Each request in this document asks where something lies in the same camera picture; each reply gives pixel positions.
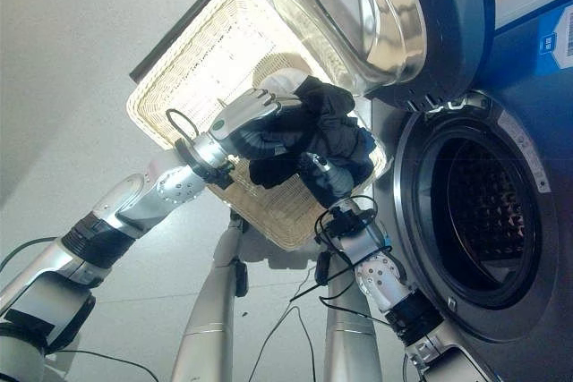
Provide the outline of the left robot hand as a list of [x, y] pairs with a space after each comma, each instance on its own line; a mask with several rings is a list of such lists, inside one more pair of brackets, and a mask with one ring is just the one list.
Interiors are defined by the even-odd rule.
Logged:
[[229, 157], [266, 159], [287, 152], [262, 133], [280, 117], [300, 110], [302, 102], [293, 94], [276, 94], [266, 89], [248, 89], [224, 107], [209, 129], [193, 140], [199, 156], [219, 167]]

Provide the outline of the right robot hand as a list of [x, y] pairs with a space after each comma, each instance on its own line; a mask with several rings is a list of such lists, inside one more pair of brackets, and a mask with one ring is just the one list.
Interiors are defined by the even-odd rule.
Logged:
[[344, 167], [331, 164], [325, 157], [303, 153], [298, 173], [312, 196], [324, 207], [348, 197], [355, 187], [353, 176]]

